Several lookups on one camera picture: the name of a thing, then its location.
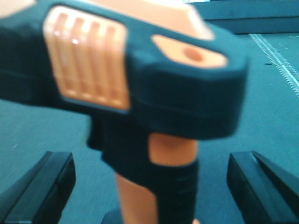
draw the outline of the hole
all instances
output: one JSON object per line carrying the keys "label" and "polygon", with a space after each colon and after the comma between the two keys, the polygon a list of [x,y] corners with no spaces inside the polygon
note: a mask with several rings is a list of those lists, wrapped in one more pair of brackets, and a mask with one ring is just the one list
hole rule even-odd
{"label": "hole", "polygon": [[202,55],[194,48],[185,48],[183,50],[183,53],[187,58],[189,58],[193,61],[200,62],[203,60]]}

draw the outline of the teal carpet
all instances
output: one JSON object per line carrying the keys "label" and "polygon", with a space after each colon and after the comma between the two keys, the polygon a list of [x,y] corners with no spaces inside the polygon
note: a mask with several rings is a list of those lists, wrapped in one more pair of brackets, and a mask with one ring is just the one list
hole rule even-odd
{"label": "teal carpet", "polygon": [[[299,35],[263,36],[299,70]],[[299,177],[299,98],[257,44],[240,38],[251,58],[247,96],[236,134],[200,143],[202,224],[244,223],[226,185],[230,152],[255,150]],[[87,116],[0,100],[0,193],[46,151],[72,151],[77,183],[60,224],[99,224],[118,199],[113,171],[85,144],[88,130]]]}

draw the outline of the toy gun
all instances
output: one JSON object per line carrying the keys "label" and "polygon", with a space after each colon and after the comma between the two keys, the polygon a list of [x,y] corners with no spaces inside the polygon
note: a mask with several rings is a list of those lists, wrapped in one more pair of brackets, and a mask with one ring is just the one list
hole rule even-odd
{"label": "toy gun", "polygon": [[248,58],[192,6],[24,0],[0,7],[0,98],[92,117],[125,224],[191,224],[197,140],[238,124]]}

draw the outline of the white stitching line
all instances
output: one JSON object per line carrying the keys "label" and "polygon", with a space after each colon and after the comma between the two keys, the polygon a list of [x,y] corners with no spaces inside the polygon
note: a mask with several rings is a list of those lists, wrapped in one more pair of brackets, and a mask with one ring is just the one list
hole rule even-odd
{"label": "white stitching line", "polygon": [[261,34],[249,34],[299,97],[299,73]]}

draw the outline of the orange vent panel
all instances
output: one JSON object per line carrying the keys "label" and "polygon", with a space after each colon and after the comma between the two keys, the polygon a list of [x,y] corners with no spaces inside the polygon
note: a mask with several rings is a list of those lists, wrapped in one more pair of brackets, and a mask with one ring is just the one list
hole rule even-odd
{"label": "orange vent panel", "polygon": [[123,24],[57,6],[50,10],[43,33],[63,96],[129,108],[125,73],[128,32]]}

